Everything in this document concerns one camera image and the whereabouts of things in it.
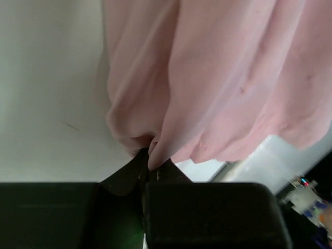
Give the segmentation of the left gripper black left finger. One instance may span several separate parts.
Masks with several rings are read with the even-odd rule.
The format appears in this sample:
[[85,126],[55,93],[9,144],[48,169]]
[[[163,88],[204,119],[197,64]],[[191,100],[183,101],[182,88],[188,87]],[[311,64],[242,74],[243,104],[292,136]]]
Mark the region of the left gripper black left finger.
[[99,183],[1,183],[1,248],[142,248],[147,160]]

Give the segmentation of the pink trousers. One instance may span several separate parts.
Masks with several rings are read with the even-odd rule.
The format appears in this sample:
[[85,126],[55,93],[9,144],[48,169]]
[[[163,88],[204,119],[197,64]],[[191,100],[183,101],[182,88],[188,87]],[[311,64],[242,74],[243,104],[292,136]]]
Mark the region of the pink trousers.
[[237,161],[331,124],[331,1],[105,1],[107,123],[148,167]]

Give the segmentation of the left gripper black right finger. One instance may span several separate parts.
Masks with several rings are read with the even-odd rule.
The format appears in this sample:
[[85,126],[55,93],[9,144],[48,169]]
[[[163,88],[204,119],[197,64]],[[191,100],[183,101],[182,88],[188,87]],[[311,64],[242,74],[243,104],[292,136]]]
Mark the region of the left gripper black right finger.
[[149,248],[291,248],[278,202],[259,183],[193,183],[167,161],[149,173]]

